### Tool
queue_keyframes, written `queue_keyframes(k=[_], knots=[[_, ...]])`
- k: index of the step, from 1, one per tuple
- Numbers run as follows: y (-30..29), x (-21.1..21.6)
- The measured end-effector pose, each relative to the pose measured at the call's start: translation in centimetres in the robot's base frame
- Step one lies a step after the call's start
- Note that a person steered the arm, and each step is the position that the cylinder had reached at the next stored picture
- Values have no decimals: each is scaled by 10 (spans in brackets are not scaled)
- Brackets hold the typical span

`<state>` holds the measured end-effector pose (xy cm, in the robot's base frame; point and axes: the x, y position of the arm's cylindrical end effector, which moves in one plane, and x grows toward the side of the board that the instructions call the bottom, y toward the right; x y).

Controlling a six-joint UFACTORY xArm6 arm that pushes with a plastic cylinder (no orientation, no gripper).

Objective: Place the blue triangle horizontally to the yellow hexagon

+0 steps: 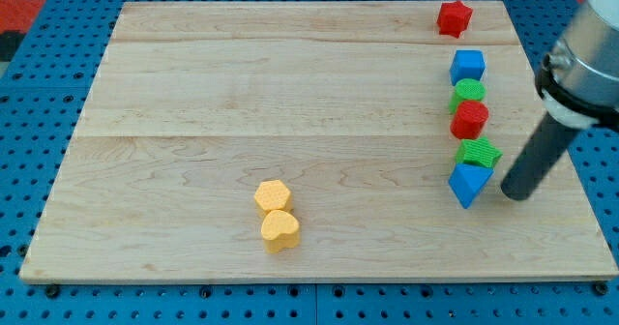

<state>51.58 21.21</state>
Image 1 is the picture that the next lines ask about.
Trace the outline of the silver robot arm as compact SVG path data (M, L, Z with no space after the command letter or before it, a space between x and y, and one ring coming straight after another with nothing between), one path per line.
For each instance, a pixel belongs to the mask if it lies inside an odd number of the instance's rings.
M547 113L562 125L618 129L618 0L583 0L535 84Z

